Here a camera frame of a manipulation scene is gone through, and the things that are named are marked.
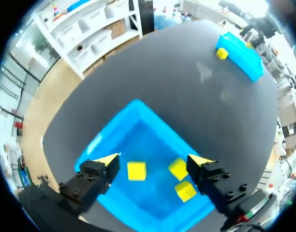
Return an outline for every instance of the cardboard box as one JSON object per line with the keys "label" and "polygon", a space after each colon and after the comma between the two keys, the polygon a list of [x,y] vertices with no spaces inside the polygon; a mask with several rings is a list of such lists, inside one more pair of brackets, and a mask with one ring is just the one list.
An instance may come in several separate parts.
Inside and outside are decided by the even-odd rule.
{"label": "cardboard box", "polygon": [[112,31],[112,33],[111,33],[112,39],[115,39],[118,36],[123,35],[127,31],[125,24],[124,24],[124,20],[119,20],[115,23],[112,23],[112,24],[108,25],[107,27],[105,27],[104,29]]}
{"label": "cardboard box", "polygon": [[105,56],[103,56],[104,60],[108,59],[110,56],[114,55],[115,53],[116,53],[115,50],[111,50]]}
{"label": "cardboard box", "polygon": [[103,64],[103,61],[104,61],[103,58],[100,58],[96,62],[94,62],[89,68],[87,68],[84,71],[85,77],[91,75],[97,67],[99,67],[101,64]]}
{"label": "cardboard box", "polygon": [[121,51],[124,48],[126,48],[127,46],[129,46],[130,44],[135,43],[137,41],[139,41],[139,36],[136,36],[136,37],[124,42],[123,44],[119,45],[118,47],[115,48],[115,51],[116,52]]}

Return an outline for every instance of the white bin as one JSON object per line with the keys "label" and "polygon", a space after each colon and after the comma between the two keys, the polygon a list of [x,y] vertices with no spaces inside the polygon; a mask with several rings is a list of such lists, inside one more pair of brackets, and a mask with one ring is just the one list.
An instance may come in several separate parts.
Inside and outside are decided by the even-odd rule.
{"label": "white bin", "polygon": [[91,45],[89,45],[74,60],[78,65],[78,67],[82,69],[83,67],[87,66],[87,63],[92,64],[93,63],[92,61],[94,58],[95,58],[95,55],[93,53]]}
{"label": "white bin", "polygon": [[63,47],[67,47],[74,43],[81,36],[82,31],[77,21],[76,23],[63,28],[61,33],[57,36],[57,39]]}
{"label": "white bin", "polygon": [[106,23],[105,6],[86,12],[80,20],[89,28],[95,28]]}
{"label": "white bin", "polygon": [[93,38],[92,45],[97,51],[104,50],[112,42],[111,30],[99,30]]}
{"label": "white bin", "polygon": [[106,5],[105,12],[107,17],[116,17],[129,11],[129,1],[119,0]]}

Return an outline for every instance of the yellow cube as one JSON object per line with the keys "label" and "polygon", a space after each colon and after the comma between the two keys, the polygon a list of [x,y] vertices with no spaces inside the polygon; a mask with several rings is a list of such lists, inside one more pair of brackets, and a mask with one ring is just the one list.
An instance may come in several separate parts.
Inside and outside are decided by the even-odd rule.
{"label": "yellow cube", "polygon": [[217,57],[219,57],[219,59],[226,59],[227,56],[229,55],[229,52],[226,51],[223,47],[221,47],[218,49],[216,55]]}
{"label": "yellow cube", "polygon": [[144,181],[146,174],[146,162],[128,162],[129,180]]}
{"label": "yellow cube", "polygon": [[174,175],[179,181],[182,181],[188,175],[187,163],[181,158],[177,158],[171,165],[168,166],[168,170]]}
{"label": "yellow cube", "polygon": [[247,47],[247,48],[254,48],[253,45],[252,45],[250,42],[248,42],[248,43],[246,44],[246,47]]}
{"label": "yellow cube", "polygon": [[196,190],[193,188],[193,185],[186,180],[176,185],[175,191],[182,202],[187,202],[196,195]]}

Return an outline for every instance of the white shelf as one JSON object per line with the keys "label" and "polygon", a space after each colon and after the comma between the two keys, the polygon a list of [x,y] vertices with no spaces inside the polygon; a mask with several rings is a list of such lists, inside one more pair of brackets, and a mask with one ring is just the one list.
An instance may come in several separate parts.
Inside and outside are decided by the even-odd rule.
{"label": "white shelf", "polygon": [[105,54],[116,48],[117,46],[123,44],[124,42],[134,38],[135,36],[139,35],[138,31],[130,29],[123,35],[112,40],[112,42],[104,48],[103,51],[97,53],[90,62],[88,62],[84,67],[80,67],[80,71],[84,72],[88,67],[90,67],[94,62],[98,59],[102,58]]}
{"label": "white shelf", "polygon": [[[61,6],[60,9],[63,9],[63,10],[67,9],[67,7],[69,7],[69,5],[71,5],[75,1],[76,0],[59,0],[59,4]],[[88,2],[83,3],[79,7],[70,11],[66,15],[61,16],[61,18],[57,19],[55,22],[50,22],[50,23],[44,22],[43,18],[50,18],[49,16],[52,15],[51,6],[49,6],[48,9],[43,8],[41,11],[36,10],[32,13],[34,22],[37,25],[37,27],[40,29],[44,37],[48,40],[48,42],[56,50],[56,52],[63,58],[63,60],[71,67],[71,69],[82,79],[85,78],[83,71],[85,71],[89,66],[91,66],[98,59],[103,57],[106,53],[110,52],[111,50],[115,49],[117,46],[121,45],[125,41],[135,36],[139,36],[140,39],[143,37],[138,0],[133,0],[133,5],[134,5],[133,11],[119,12],[117,16],[107,18],[104,21],[99,21],[99,23],[91,29],[88,28],[87,25],[84,25],[83,22],[81,22],[80,20],[81,16],[84,15],[86,11],[89,12],[92,9],[97,9],[97,8],[99,9],[102,6],[105,6],[107,2],[108,0],[89,0]],[[72,52],[75,51],[75,48],[77,45],[81,44],[83,47],[89,46],[94,42],[93,41],[95,39],[94,34],[97,33],[97,31],[121,19],[124,20],[124,24],[127,29],[127,32],[125,34],[113,39],[107,45],[104,45],[104,47],[102,47],[102,50],[97,51],[97,49],[93,49],[94,47],[92,47],[93,54],[91,53],[89,54],[89,58],[87,57],[87,60],[88,60],[87,62],[79,62],[80,63],[79,64],[73,59]],[[77,20],[79,20],[78,23],[82,30],[82,34],[80,34],[78,38],[75,39],[74,42],[71,43],[70,45],[67,45],[65,47],[62,46],[55,35],[58,35],[60,33],[60,30],[62,30],[62,26],[67,27],[77,22]],[[136,26],[136,30],[132,29],[131,21]]]}
{"label": "white shelf", "polygon": [[116,17],[108,18],[104,24],[99,25],[95,28],[89,29],[86,32],[84,32],[83,35],[80,38],[78,38],[78,40],[76,40],[74,43],[72,43],[72,45],[65,48],[65,52],[70,53],[76,47],[76,45],[80,44],[82,41],[84,41],[86,38],[90,37],[91,35],[93,35],[97,31],[101,30],[102,28],[104,28],[114,22],[117,22],[117,21],[125,18],[126,16],[131,16],[134,14],[135,14],[135,11],[129,11],[128,14],[121,14]]}
{"label": "white shelf", "polygon": [[89,6],[93,5],[94,3],[98,2],[98,1],[100,1],[100,0],[90,0],[90,1],[87,1],[87,2],[83,3],[82,5],[78,6],[77,8],[75,8],[74,10],[70,11],[69,13],[67,13],[65,15],[62,15],[60,18],[58,18],[56,21],[53,22],[52,26],[49,27],[48,30],[50,32],[52,32],[57,26],[59,26],[66,19],[68,19],[72,15],[76,14],[77,12],[85,9],[86,7],[89,7]]}

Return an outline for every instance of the yellow block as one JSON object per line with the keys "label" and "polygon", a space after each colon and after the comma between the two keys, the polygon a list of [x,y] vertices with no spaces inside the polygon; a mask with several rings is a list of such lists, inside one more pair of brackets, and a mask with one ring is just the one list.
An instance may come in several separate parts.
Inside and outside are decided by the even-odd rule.
{"label": "yellow block", "polygon": [[144,181],[146,174],[146,162],[128,162],[129,180]]}
{"label": "yellow block", "polygon": [[192,160],[194,160],[194,162],[198,165],[198,166],[201,166],[203,163],[211,163],[211,162],[214,162],[212,160],[209,160],[209,159],[206,159],[206,158],[203,158],[203,157],[199,157],[199,156],[196,156],[196,155],[192,155],[192,154],[189,154],[189,156],[192,158]]}
{"label": "yellow block", "polygon": [[174,175],[179,181],[182,181],[188,175],[187,163],[181,158],[177,158],[168,166],[168,170]]}
{"label": "yellow block", "polygon": [[254,48],[253,45],[252,45],[250,42],[248,42],[248,43],[246,44],[246,47],[248,47],[248,48]]}
{"label": "yellow block", "polygon": [[196,190],[193,188],[193,185],[186,180],[176,185],[175,191],[182,202],[187,202],[196,195]]}
{"label": "yellow block", "polygon": [[109,156],[105,156],[103,158],[99,158],[99,159],[95,159],[94,162],[101,162],[101,163],[104,163],[105,164],[105,167],[107,167],[111,161],[113,161],[113,159],[118,156],[119,153],[115,153],[115,154],[112,154],[112,155],[109,155]]}
{"label": "yellow block", "polygon": [[229,52],[226,51],[223,47],[221,47],[218,49],[216,55],[217,57],[219,57],[219,59],[226,59],[227,56],[229,55]]}

